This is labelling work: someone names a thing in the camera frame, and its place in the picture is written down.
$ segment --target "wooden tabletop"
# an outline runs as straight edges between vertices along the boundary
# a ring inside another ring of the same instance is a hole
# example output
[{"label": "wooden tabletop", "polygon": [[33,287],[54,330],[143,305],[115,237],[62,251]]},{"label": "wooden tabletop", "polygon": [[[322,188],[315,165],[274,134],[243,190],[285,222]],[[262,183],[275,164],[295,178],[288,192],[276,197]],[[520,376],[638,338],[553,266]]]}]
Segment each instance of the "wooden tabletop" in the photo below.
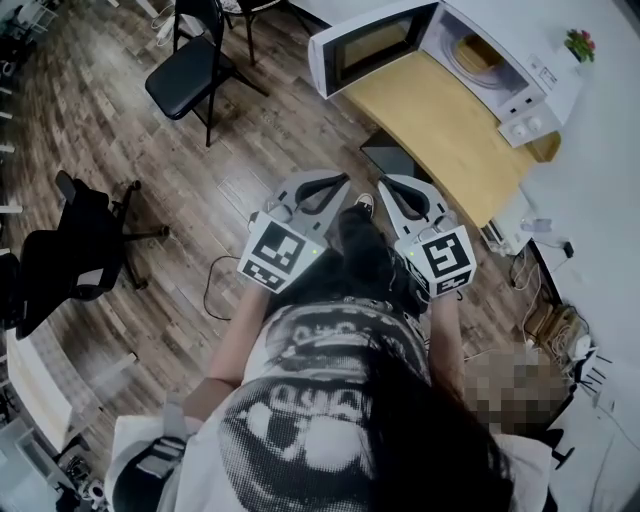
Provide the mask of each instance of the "wooden tabletop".
[{"label": "wooden tabletop", "polygon": [[507,143],[491,111],[425,52],[371,73],[345,94],[478,227],[502,209],[535,163],[524,146]]}]

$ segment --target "wooden floor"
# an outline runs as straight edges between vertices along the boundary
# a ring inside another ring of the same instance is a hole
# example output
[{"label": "wooden floor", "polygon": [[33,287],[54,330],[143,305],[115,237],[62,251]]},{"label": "wooden floor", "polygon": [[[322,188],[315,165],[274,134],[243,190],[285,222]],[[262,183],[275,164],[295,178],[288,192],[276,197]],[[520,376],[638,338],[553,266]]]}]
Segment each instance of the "wooden floor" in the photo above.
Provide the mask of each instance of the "wooden floor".
[{"label": "wooden floor", "polygon": [[[102,0],[69,0],[24,69],[8,133],[17,150],[2,168],[5,197],[25,208],[4,220],[3,242],[18,254],[28,233],[57,226],[60,169],[116,197],[141,180],[129,226],[171,226],[170,238],[135,246],[134,264],[150,276],[147,290],[134,291],[123,275],[97,301],[64,304],[43,331],[53,333],[83,376],[130,350],[140,359],[87,434],[99,472],[118,415],[157,411],[167,391],[187,393],[199,382],[227,327],[203,308],[209,265],[241,254],[247,218],[270,191],[293,171],[329,168],[349,173],[352,200],[374,192],[378,172],[358,149],[376,127],[345,99],[324,101],[315,92],[308,38],[291,15],[271,10],[258,17],[255,68],[243,22],[226,31],[225,53],[270,95],[225,83],[209,149],[194,114],[170,121],[144,90],[145,78],[170,54],[170,45],[156,46],[150,23],[133,0],[118,9]],[[383,208],[376,221],[389,228]],[[487,253],[476,230],[470,233],[479,267],[461,303],[465,350],[521,343],[519,326],[535,286],[513,291],[509,262]],[[233,265],[222,265],[209,309],[230,315],[241,288]]]}]

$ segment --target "person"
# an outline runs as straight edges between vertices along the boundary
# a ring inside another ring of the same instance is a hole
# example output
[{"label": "person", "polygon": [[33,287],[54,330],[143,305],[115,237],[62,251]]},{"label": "person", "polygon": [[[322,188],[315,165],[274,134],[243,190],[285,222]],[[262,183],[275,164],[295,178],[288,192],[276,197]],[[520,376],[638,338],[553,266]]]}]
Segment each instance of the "person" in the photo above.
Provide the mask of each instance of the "person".
[{"label": "person", "polygon": [[[168,510],[512,508],[507,459],[463,403],[456,294],[430,304],[427,354],[427,303],[373,209],[362,194],[343,211],[342,254],[327,250],[281,294],[247,286],[182,404],[199,422]],[[126,510],[142,510],[138,484],[128,485],[138,497],[121,500]]]}]

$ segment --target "shoe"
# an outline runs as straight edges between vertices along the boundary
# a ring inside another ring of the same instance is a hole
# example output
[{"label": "shoe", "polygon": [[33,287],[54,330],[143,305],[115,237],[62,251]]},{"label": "shoe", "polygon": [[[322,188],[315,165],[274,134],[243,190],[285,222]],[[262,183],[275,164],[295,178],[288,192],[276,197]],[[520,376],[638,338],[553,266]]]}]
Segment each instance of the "shoe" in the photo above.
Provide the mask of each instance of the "shoe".
[{"label": "shoe", "polygon": [[362,206],[367,213],[369,214],[369,218],[373,218],[373,196],[371,194],[360,194],[358,199],[356,199],[356,206]]}]

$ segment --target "black office chair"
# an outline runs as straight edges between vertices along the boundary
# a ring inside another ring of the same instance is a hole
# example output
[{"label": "black office chair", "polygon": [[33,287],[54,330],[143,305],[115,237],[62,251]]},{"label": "black office chair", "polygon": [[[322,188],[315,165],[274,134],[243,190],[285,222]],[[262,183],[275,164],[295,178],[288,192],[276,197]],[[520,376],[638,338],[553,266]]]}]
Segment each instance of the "black office chair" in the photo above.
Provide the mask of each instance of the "black office chair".
[{"label": "black office chair", "polygon": [[253,55],[253,34],[251,33],[251,25],[253,24],[256,16],[271,9],[273,7],[284,6],[291,12],[298,23],[302,26],[305,32],[311,37],[313,34],[307,24],[302,20],[302,17],[296,10],[296,7],[289,3],[289,0],[220,0],[222,9],[224,10],[224,17],[227,20],[229,29],[233,30],[231,24],[231,16],[244,16],[247,26],[247,43],[249,44],[249,57],[251,58],[251,65],[255,65],[256,59]]},{"label": "black office chair", "polygon": [[81,180],[60,171],[56,185],[67,200],[56,231],[34,231],[22,246],[20,262],[14,255],[0,258],[0,315],[5,329],[16,327],[18,339],[31,334],[67,299],[94,300],[111,290],[124,266],[136,290],[147,287],[138,279],[125,252],[125,244],[145,238],[166,237],[169,227],[148,233],[123,233],[134,181],[122,203],[92,190]]},{"label": "black office chair", "polygon": [[[213,44],[204,35],[192,37],[180,28],[181,15],[199,20],[211,33]],[[245,77],[235,64],[221,51],[224,18],[219,0],[176,0],[173,27],[173,55],[149,75],[145,88],[165,116],[182,119],[190,110],[207,127],[207,147],[211,145],[213,98],[216,89],[228,78],[251,87],[263,96],[267,93]],[[178,50],[178,39],[190,41]],[[194,109],[209,96],[209,109],[205,120]]]}]

